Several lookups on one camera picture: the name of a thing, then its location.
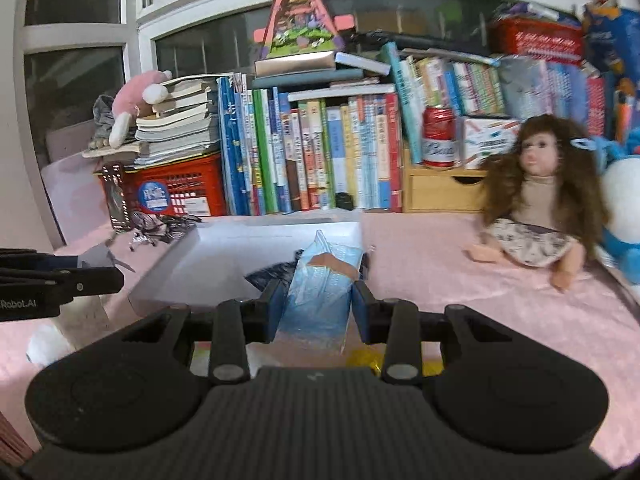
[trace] doll's skirt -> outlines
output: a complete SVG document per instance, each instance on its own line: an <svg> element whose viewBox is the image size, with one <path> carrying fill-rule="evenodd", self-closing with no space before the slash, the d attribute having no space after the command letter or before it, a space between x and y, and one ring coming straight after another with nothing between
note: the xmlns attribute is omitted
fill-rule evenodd
<svg viewBox="0 0 640 480"><path fill-rule="evenodd" d="M520 224L508 218L498 218L487 232L502 250L518 263L529 267L546 267L559 260L571 248L575 239L535 225Z"/></svg>

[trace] wooden drawer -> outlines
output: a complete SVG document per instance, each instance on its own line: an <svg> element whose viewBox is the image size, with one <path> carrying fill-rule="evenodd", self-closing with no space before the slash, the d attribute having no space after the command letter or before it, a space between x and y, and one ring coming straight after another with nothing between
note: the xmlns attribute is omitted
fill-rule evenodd
<svg viewBox="0 0 640 480"><path fill-rule="evenodd" d="M485 174L480 170L452 168L439 171L407 165L402 183L402 211L478 212L482 209L482 178Z"/></svg>

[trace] doll's hair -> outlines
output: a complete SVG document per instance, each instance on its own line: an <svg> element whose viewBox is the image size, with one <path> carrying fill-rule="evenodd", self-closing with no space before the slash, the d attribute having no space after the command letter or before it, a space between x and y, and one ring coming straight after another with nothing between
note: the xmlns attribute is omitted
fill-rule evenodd
<svg viewBox="0 0 640 480"><path fill-rule="evenodd" d="M553 211L554 221L564 234L582 243L587 255L593 257L594 248L602 235L609 216L602 199L602 190L593 152L571 145L571 139L587 135L575 122L553 115L541 115L527 120L509 153L489 157L484 164L485 225L507 217L522 205L524 171L520 166L522 143L535 134L552 133L558 146L558 195Z"/></svg>

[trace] red basket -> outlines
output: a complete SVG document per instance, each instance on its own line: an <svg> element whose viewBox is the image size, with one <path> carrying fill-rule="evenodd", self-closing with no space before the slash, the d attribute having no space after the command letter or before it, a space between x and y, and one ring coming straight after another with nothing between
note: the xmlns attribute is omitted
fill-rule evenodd
<svg viewBox="0 0 640 480"><path fill-rule="evenodd" d="M178 216L226 215L219 153L125 173L122 188L129 210Z"/></svg>
<svg viewBox="0 0 640 480"><path fill-rule="evenodd" d="M582 29L530 18L503 18L490 27L491 49L556 63L580 65Z"/></svg>

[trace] pink stuffed animal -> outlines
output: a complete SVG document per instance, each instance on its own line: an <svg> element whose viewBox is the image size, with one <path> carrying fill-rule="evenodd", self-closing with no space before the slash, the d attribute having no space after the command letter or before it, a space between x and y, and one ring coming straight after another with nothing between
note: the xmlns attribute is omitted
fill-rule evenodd
<svg viewBox="0 0 640 480"><path fill-rule="evenodd" d="M166 70L149 70L148 72L133 76L120 89L113 100L113 117L115 122L109 136L109 144L112 148L119 148L127 137L129 128L133 126L138 117L151 115L151 105L161 103L168 91L161 83L172 78L171 72Z"/></svg>

